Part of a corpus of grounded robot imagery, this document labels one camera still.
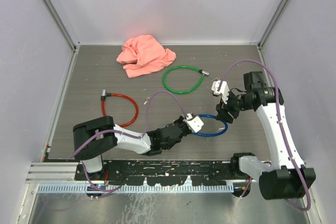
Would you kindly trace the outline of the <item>red cable lock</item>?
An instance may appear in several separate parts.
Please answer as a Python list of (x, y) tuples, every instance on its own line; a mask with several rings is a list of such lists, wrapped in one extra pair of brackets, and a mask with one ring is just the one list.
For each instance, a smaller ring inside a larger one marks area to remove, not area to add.
[(133, 104), (134, 108), (135, 108), (135, 114), (134, 114), (133, 118), (127, 123), (120, 124), (121, 127), (128, 127), (136, 121), (136, 119), (138, 118), (138, 115), (139, 115), (138, 104), (131, 97), (129, 97), (127, 95), (119, 94), (119, 93), (110, 93), (110, 92), (107, 92), (105, 89), (102, 90), (101, 96), (100, 96), (101, 112), (102, 112), (103, 116), (107, 115), (106, 110), (105, 110), (105, 100), (106, 100), (107, 97), (117, 97), (117, 98), (126, 99), (129, 102), (131, 102)]

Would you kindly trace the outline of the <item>blue cable lock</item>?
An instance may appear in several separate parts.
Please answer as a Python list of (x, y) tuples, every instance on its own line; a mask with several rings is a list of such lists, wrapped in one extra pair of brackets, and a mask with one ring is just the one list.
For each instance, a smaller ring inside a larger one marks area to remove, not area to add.
[[(198, 116), (200, 118), (214, 119), (217, 121), (216, 116), (211, 115), (211, 114), (199, 114)], [(194, 135), (201, 136), (201, 137), (216, 137), (216, 136), (223, 135), (228, 130), (228, 124), (225, 121), (221, 121), (221, 122), (223, 123), (224, 127), (217, 133), (194, 133)]]

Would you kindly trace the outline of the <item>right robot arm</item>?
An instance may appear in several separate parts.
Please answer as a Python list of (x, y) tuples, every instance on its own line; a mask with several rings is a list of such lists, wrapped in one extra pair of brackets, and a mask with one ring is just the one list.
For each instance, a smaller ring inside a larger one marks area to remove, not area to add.
[(254, 110), (265, 131), (271, 165), (263, 163), (253, 153), (235, 153), (230, 159), (230, 172), (237, 179), (247, 175), (256, 180), (266, 200), (302, 198), (316, 174), (313, 168), (305, 166), (296, 150), (282, 95), (267, 85), (261, 71), (248, 72), (243, 77), (245, 91), (240, 94), (234, 94), (225, 81), (213, 82), (211, 91), (220, 97), (216, 118), (232, 123), (240, 112)]

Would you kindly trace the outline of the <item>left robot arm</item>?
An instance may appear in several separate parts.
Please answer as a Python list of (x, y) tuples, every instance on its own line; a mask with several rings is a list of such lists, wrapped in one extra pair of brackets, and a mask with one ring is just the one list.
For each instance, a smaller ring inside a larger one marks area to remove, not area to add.
[(108, 179), (103, 153), (119, 148), (145, 156), (159, 155), (203, 125), (199, 116), (188, 113), (165, 127), (138, 133), (115, 124), (111, 116), (103, 116), (73, 127), (74, 152), (70, 157), (84, 165), (80, 173), (87, 173), (90, 179)]

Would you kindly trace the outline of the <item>green cable lock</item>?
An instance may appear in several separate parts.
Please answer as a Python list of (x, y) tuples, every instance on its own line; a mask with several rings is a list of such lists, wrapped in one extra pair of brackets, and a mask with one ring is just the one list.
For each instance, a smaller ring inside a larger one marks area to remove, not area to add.
[[(177, 70), (177, 69), (188, 69), (188, 70), (193, 70), (193, 71), (197, 71), (198, 73), (201, 74), (201, 77), (200, 79), (198, 80), (198, 82), (190, 89), (188, 90), (185, 90), (185, 91), (177, 91), (177, 90), (173, 90), (171, 89), (167, 83), (166, 83), (166, 77), (167, 75), (174, 71), (174, 70)], [(195, 89), (197, 89), (201, 83), (203, 82), (204, 78), (205, 77), (208, 77), (209, 76), (209, 72), (208, 71), (205, 71), (203, 69), (199, 69), (199, 68), (196, 68), (196, 67), (192, 67), (192, 66), (186, 66), (186, 65), (181, 65), (181, 66), (176, 66), (176, 67), (172, 67), (170, 69), (168, 69), (164, 74), (163, 74), (163, 77), (162, 77), (162, 83), (163, 83), (163, 86), (167, 89), (167, 91), (171, 92), (171, 93), (174, 93), (174, 94), (188, 94), (188, 93), (191, 93), (193, 92)]]

